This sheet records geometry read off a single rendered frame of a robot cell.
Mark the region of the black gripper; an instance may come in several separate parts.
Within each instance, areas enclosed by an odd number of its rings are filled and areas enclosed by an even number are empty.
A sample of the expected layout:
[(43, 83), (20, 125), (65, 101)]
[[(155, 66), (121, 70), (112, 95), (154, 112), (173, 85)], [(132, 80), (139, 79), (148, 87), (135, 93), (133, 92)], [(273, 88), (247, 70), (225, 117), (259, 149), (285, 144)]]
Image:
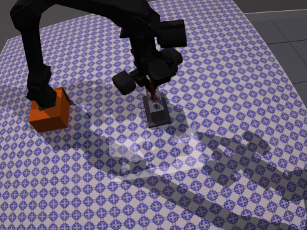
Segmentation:
[(128, 93), (134, 91), (136, 88), (136, 83), (140, 87), (145, 86), (146, 89), (151, 92), (149, 84), (150, 80), (146, 77), (147, 73), (143, 72), (143, 65), (145, 67), (148, 62), (152, 62), (156, 57), (160, 55), (159, 52), (162, 52), (165, 60), (175, 60), (177, 65), (183, 62), (182, 54), (174, 48), (165, 48), (158, 51), (155, 46), (155, 49), (146, 55), (135, 54), (132, 49), (130, 51), (134, 55), (134, 65), (136, 66), (136, 69), (131, 71), (130, 74), (128, 74), (126, 70), (123, 70), (112, 77), (113, 84), (117, 87), (122, 95), (127, 95)]

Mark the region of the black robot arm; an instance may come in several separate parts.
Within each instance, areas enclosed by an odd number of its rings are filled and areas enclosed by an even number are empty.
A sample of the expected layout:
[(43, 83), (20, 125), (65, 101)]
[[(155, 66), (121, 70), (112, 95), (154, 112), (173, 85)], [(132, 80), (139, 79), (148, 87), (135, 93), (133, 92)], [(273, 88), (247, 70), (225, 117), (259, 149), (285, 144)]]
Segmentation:
[[(38, 110), (55, 106), (56, 91), (49, 86), (51, 66), (43, 64), (39, 21), (41, 14), (54, 4), (104, 16), (121, 27), (120, 39), (129, 38), (132, 51), (146, 55), (155, 49), (187, 47), (184, 19), (160, 21), (160, 15), (147, 0), (18, 0), (10, 11), (15, 28), (21, 32), (29, 69), (26, 98), (38, 104)], [(168, 83), (176, 76), (178, 65), (160, 55), (143, 65), (153, 86)]]

